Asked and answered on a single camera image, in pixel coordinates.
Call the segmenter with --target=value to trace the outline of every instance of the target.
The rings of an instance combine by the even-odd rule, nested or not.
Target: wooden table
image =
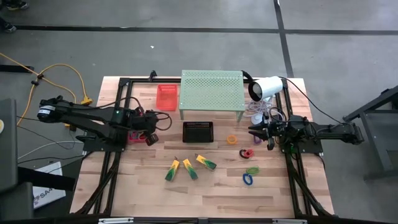
[[[104,77],[97,105],[115,100],[120,77]],[[305,91],[301,78],[291,79]],[[158,83],[136,83],[132,95],[138,98],[145,110],[155,107]],[[311,119],[307,99],[294,86],[289,86],[294,114]],[[245,100],[249,101],[248,92]],[[292,199],[284,155],[276,146],[267,151],[264,142],[253,145],[248,134],[249,118],[236,122],[230,112],[186,111],[186,121],[214,122],[213,143],[185,144],[182,142],[182,122],[178,110],[170,113],[173,125],[168,131],[157,131],[159,142],[153,146],[133,144],[122,154],[116,184],[112,216],[129,217],[234,217],[234,218],[288,218],[293,217]],[[167,127],[168,120],[159,127]],[[234,134],[238,143],[229,145],[228,135]],[[240,158],[240,149],[254,149],[255,156]],[[217,164],[212,172],[195,160],[195,153]],[[198,179],[192,180],[180,163],[173,182],[164,178],[174,159],[188,158],[197,171]],[[77,211],[89,199],[100,179],[104,153],[94,152],[83,161],[71,212]],[[308,187],[326,210],[333,213],[331,198],[322,162],[314,155],[303,154]],[[246,168],[259,166],[252,186],[243,183]],[[105,191],[103,207],[106,204]],[[298,191],[300,207],[304,211],[302,193]]]

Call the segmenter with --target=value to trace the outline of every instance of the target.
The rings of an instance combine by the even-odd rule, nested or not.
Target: floor
[[[95,101],[103,76],[148,75],[151,70],[163,76],[180,76],[183,69],[245,70],[255,77],[304,78],[308,96],[319,108],[340,119],[386,88],[397,85],[397,32],[389,30],[398,30],[398,2],[279,0],[279,4],[281,14],[275,10],[273,0],[118,0],[116,3],[36,0],[26,11],[1,12],[5,19],[21,25],[22,29],[15,34],[0,34],[0,52],[35,67],[36,71],[54,63],[74,66],[83,75],[87,93]],[[96,28],[93,31],[27,30],[48,29],[43,26]],[[172,32],[164,29],[146,32],[148,29],[136,27],[169,27]],[[222,29],[190,32],[172,29],[178,27]],[[283,28],[382,32],[372,31],[371,35],[360,32],[359,35],[338,35],[339,31],[322,35],[279,33]],[[0,58],[0,63],[12,64],[4,58]],[[73,72],[55,68],[45,75],[71,88],[78,100],[82,98],[81,84]],[[34,76],[2,73],[1,77],[0,98],[15,98],[17,114],[21,115]],[[58,95],[72,100],[63,90],[41,83],[27,117],[35,118],[41,99]],[[315,122],[333,123],[313,107],[312,113]],[[55,141],[71,141],[62,124],[24,120],[21,126]],[[18,135],[19,156],[49,143],[23,129],[18,130]],[[364,174],[380,169],[369,143],[352,146],[323,141],[322,144],[336,214],[398,222],[398,180],[363,180]],[[24,159],[71,157],[79,155],[81,149],[82,144],[76,144],[69,151],[52,145]],[[24,165],[40,167],[49,160]]]

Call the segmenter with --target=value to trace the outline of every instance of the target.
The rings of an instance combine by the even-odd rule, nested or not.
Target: green mesh shelf
[[[183,119],[184,110],[243,113],[243,91],[241,71],[182,70],[179,104],[181,117]]]

